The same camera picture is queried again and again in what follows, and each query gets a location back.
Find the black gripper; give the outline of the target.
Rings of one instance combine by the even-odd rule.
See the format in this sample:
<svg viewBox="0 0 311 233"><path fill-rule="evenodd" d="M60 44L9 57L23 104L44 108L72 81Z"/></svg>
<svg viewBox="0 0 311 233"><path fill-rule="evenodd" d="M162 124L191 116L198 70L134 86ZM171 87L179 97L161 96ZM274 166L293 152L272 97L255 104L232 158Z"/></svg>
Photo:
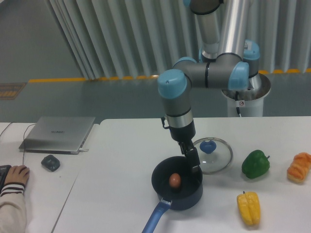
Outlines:
<svg viewBox="0 0 311 233"><path fill-rule="evenodd" d="M200 160L197 148L193 145L193 142L191 141L196 133L194 121L192 121L189 125L185 127L174 128L171 126L165 127L165 119L166 118L164 116L161 118L162 127L164 129L169 129L172 139L178 142L181 153L187 158L187 162L191 168L192 173L198 172Z"/></svg>

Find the forearm in striped sleeve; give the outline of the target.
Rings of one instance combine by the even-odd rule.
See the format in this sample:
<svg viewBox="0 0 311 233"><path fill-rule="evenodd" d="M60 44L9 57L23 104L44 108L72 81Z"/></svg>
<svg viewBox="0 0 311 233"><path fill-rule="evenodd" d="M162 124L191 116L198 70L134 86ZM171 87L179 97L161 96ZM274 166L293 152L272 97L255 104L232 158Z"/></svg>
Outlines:
<svg viewBox="0 0 311 233"><path fill-rule="evenodd" d="M27 225L25 185L8 183L0 193L0 232L24 233Z"/></svg>

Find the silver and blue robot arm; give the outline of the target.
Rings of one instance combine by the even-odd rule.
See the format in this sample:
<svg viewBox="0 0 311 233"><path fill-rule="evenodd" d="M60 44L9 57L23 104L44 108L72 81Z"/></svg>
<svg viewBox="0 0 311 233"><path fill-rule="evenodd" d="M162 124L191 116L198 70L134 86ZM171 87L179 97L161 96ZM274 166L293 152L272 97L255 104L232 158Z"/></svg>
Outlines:
<svg viewBox="0 0 311 233"><path fill-rule="evenodd" d="M179 59L157 80L165 116L162 126L177 141L192 172L202 171L198 150L192 142L195 125L190 91L195 87L245 90L249 86L249 64L243 61L249 0L189 0L198 17L205 46L202 62Z"/></svg>

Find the person's hand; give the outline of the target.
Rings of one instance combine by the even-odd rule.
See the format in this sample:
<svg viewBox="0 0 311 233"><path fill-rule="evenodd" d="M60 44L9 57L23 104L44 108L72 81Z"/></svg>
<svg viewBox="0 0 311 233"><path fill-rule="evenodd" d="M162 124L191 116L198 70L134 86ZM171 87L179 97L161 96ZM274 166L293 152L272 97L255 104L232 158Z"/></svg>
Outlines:
<svg viewBox="0 0 311 233"><path fill-rule="evenodd" d="M12 166L6 176L4 184L18 183L26 186L30 176L30 169L25 165Z"/></svg>

